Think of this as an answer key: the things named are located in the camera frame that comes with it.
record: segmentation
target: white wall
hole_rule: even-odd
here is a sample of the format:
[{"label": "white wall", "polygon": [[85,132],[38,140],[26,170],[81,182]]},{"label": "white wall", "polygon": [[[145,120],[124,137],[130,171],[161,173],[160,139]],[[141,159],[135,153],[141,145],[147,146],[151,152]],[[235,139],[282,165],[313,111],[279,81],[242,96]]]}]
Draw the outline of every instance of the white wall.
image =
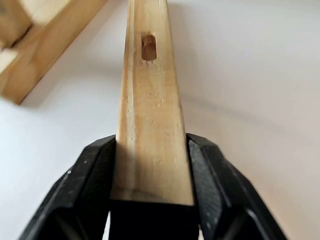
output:
[{"label": "white wall", "polygon": [[[187,132],[220,146],[290,239],[320,239],[320,3],[168,2]],[[22,106],[0,100],[0,239],[116,132],[126,23],[109,0]]]}]

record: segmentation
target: wooden board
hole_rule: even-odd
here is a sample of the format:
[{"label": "wooden board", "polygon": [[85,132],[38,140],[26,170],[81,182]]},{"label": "wooden board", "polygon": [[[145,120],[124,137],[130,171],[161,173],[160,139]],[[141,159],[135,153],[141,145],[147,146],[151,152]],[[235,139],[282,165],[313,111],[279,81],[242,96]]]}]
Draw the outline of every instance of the wooden board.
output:
[{"label": "wooden board", "polygon": [[193,205],[185,137],[167,1],[129,0],[111,198]]},{"label": "wooden board", "polygon": [[19,0],[0,0],[0,47],[11,47],[31,24]]},{"label": "wooden board", "polygon": [[0,95],[20,104],[106,0],[22,0],[33,26],[0,52]]}]

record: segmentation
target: clamp jaw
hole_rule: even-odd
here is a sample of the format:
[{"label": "clamp jaw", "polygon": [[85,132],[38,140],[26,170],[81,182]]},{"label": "clamp jaw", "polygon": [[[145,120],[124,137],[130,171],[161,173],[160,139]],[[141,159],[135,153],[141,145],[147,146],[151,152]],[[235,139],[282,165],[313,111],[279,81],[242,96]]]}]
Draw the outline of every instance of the clamp jaw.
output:
[{"label": "clamp jaw", "polygon": [[195,206],[111,200],[116,136],[88,145],[51,188],[20,240],[285,240],[252,184],[217,145],[187,134]]}]

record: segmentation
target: black plastic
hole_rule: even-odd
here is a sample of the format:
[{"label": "black plastic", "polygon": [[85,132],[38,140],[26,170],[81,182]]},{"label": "black plastic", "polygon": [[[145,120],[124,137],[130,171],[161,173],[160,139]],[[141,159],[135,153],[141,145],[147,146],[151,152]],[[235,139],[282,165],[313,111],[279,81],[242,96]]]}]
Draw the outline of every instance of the black plastic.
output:
[{"label": "black plastic", "polygon": [[20,240],[100,240],[110,210],[115,135],[87,146],[52,187]]},{"label": "black plastic", "polygon": [[205,240],[285,240],[252,186],[217,145],[187,134],[200,225]]}]

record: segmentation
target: mortise hole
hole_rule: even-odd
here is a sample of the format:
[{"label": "mortise hole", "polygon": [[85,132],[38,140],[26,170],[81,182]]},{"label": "mortise hole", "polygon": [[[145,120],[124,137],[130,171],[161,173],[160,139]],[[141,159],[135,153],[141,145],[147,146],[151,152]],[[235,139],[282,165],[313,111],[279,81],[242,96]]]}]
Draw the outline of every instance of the mortise hole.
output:
[{"label": "mortise hole", "polygon": [[146,61],[153,61],[157,58],[156,38],[152,35],[143,36],[141,38],[142,51],[141,57]]}]

